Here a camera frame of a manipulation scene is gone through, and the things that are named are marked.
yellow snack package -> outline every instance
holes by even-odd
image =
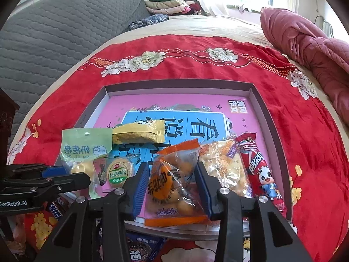
[[[202,144],[198,160],[203,162],[208,175],[218,178],[222,187],[240,196],[252,197],[250,182],[235,140]]]
[[[128,123],[113,128],[113,144],[163,143],[165,120],[148,120]]]

clear plastic snack bag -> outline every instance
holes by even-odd
[[[200,145],[191,140],[158,152],[145,202],[146,226],[173,226],[203,222],[196,183],[191,182]]]
[[[235,139],[202,144],[198,160],[203,162],[208,175],[218,178],[223,187],[252,198],[250,181]]]
[[[122,187],[126,179],[136,174],[135,166],[140,155],[131,155],[125,157],[113,157],[111,153],[105,156],[105,176],[106,186],[109,189],[104,189],[104,192],[110,192],[113,189]]]
[[[73,128],[62,131],[61,160],[68,173],[86,173],[91,180],[89,196],[99,198],[100,187],[94,160],[108,154],[112,148],[112,129]]]

beige bed sheet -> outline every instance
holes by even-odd
[[[126,33],[123,33],[95,50],[89,56],[81,60],[63,76],[61,76],[50,88],[42,95],[37,103],[29,111],[22,124],[20,125],[15,138],[11,144],[10,149],[16,144],[22,137],[28,121],[34,114],[34,112],[40,107],[40,105],[67,80],[79,66],[86,62],[97,52],[101,51],[105,47],[115,44],[124,43],[126,41],[132,41],[135,39],[147,37],[147,36],[159,36],[165,34],[189,34],[194,36],[222,36],[234,39],[239,42],[250,42],[256,45],[273,47],[269,41],[265,38],[263,31],[259,25],[245,22],[237,18],[229,17],[206,17],[206,16],[182,16],[182,17],[170,17],[166,22],[161,22],[156,25],[146,26],[144,28],[135,29]],[[349,131],[346,125],[340,120],[338,114],[334,110],[327,95],[322,91],[319,83],[314,78],[312,73],[301,67],[296,62],[290,60],[290,62],[296,65],[316,86],[316,92],[323,102],[325,107],[332,115],[340,131],[344,147],[347,155],[349,154]]]

cartoon character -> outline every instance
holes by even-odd
[[[103,155],[107,154],[107,148],[104,146],[94,146],[92,147],[94,155]]]
[[[274,200],[274,198],[278,198],[278,190],[275,184],[274,178],[272,177],[272,173],[270,172],[269,167],[262,167],[258,170],[259,181],[262,184],[262,189],[264,192],[270,197],[270,200]]]

metal screw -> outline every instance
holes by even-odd
[[[83,202],[85,202],[85,200],[86,200],[86,198],[84,196],[79,196],[78,198],[76,198],[76,201],[78,203],[83,203]]]
[[[227,195],[227,194],[229,194],[230,190],[227,187],[222,187],[219,189],[219,192],[221,194]]]
[[[122,194],[125,193],[125,190],[122,189],[122,188],[116,188],[116,189],[114,190],[114,193],[115,193],[116,195],[122,195]]]
[[[268,197],[262,195],[262,196],[258,197],[258,200],[259,200],[259,202],[266,203],[266,202],[268,202]]]

